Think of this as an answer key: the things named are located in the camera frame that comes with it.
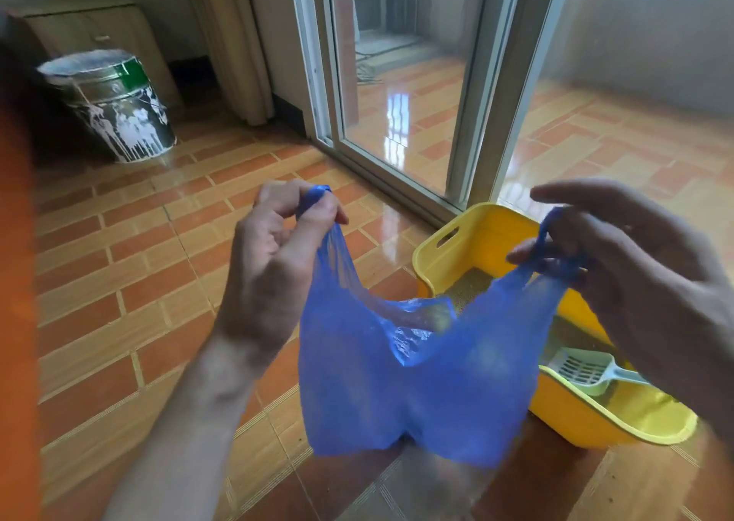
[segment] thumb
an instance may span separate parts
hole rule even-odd
[[[621,287],[639,289],[641,285],[657,284],[677,276],[645,252],[622,229],[590,213],[570,208],[559,222],[569,226],[568,231],[578,238],[581,248],[604,266]]]
[[[339,201],[331,192],[325,192],[318,202],[306,210],[296,222],[288,242],[278,254],[293,264],[313,264],[318,247],[326,233],[334,226]]]

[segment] bucket lid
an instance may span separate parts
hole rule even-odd
[[[95,49],[44,62],[38,71],[47,78],[97,76],[101,71],[133,59],[135,56],[124,49]]]

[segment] yellow plastic tray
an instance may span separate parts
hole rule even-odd
[[[500,277],[513,266],[507,252],[537,237],[538,223],[509,208],[477,204],[423,242],[412,263],[418,296],[444,293],[472,267]],[[580,294],[569,290],[559,316],[611,344]],[[530,410],[566,440],[580,448],[606,448],[631,442],[673,445],[689,438],[697,418],[650,386],[618,384],[606,407],[586,396],[563,377],[539,366],[538,387]]]

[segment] litter box handle hole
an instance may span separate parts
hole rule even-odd
[[[442,246],[444,246],[450,239],[454,238],[454,235],[456,235],[456,233],[458,232],[459,228],[454,227],[453,231],[446,233],[442,238],[438,240],[438,242],[436,243],[436,248],[441,248]]]

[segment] cabinet top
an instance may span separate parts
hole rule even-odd
[[[52,14],[81,13],[85,10],[100,10],[135,5],[133,0],[50,0],[28,5],[7,7],[5,11],[16,18],[30,18]]]

